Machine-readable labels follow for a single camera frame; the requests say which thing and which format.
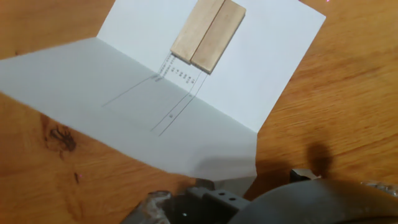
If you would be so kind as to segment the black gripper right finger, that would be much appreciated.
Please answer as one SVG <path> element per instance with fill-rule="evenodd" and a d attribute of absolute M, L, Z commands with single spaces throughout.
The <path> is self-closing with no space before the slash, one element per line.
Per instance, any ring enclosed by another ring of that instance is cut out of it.
<path fill-rule="evenodd" d="M 290 183 L 315 179 L 322 179 L 322 176 L 315 175 L 310 169 L 292 169 L 290 171 Z M 397 185 L 378 181 L 362 181 L 361 184 L 386 192 L 393 197 L 397 196 Z"/>

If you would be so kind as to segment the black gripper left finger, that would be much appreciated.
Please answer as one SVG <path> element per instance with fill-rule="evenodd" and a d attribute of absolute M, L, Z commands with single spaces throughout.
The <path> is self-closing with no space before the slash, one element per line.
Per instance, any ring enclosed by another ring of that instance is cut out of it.
<path fill-rule="evenodd" d="M 197 179 L 179 194 L 151 192 L 121 224 L 214 224 L 228 223 L 250 201 L 230 191 L 217 189 L 214 182 Z"/>

